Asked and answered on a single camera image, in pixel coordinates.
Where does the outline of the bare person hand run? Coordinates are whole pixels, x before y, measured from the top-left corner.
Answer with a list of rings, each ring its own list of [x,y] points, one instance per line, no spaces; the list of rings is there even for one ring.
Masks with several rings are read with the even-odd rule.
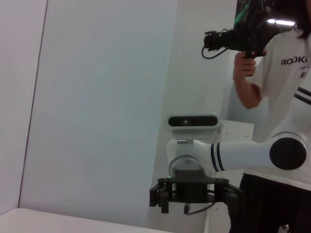
[[[239,52],[235,56],[233,79],[241,80],[252,76],[256,70],[256,61],[254,58],[247,58],[246,52]]]

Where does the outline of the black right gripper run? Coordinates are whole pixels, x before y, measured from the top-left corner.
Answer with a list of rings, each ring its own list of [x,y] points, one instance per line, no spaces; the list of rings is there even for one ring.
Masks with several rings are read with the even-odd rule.
[[[245,192],[229,183],[228,179],[212,178],[202,170],[175,170],[168,178],[159,178],[149,190],[149,206],[160,207],[169,213],[169,202],[213,203],[244,206]]]

